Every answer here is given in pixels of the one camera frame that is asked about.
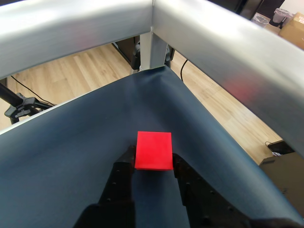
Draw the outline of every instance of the trash can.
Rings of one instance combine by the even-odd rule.
[[[288,22],[290,22],[291,19],[294,18],[294,16],[295,16],[294,14],[289,13],[289,14],[286,16],[285,20],[283,21],[282,27],[284,27]]]
[[[268,20],[257,13],[254,15],[251,21],[263,28],[268,24]]]
[[[289,12],[285,9],[276,8],[272,21],[274,23],[281,23],[285,17],[289,15]]]

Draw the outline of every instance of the wooden floor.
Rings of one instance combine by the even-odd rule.
[[[171,68],[177,75],[184,61],[175,52]],[[129,71],[130,66],[114,47],[105,45],[27,69],[15,77],[43,99],[59,104],[127,76]],[[256,163],[272,156],[265,142],[280,137],[267,125],[192,63],[185,65],[183,78],[192,93]],[[8,87],[26,97],[35,96],[12,78],[8,78]],[[0,100],[0,129],[10,126],[9,119],[2,114],[8,106]]]

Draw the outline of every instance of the silver rail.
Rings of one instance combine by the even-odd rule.
[[[152,0],[27,0],[0,7],[0,79],[151,30]]]
[[[156,0],[154,33],[304,156],[304,52],[205,0]]]

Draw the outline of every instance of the wall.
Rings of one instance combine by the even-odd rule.
[[[304,0],[285,0],[280,8],[291,13],[301,12],[304,14]]]

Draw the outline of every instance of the red block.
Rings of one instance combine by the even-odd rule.
[[[138,132],[135,168],[173,170],[170,132]]]

